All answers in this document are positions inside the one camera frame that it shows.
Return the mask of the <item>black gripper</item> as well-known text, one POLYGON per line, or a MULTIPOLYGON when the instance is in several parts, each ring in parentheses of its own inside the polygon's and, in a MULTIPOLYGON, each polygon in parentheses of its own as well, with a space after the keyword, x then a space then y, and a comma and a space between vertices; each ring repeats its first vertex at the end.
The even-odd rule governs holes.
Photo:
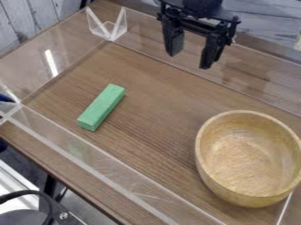
POLYGON ((176 56, 184 48, 185 31, 206 39, 200 67, 209 69, 218 61, 225 45, 233 44, 239 16, 222 6, 224 0, 160 0, 158 20, 162 24, 165 48, 169 56, 176 56))

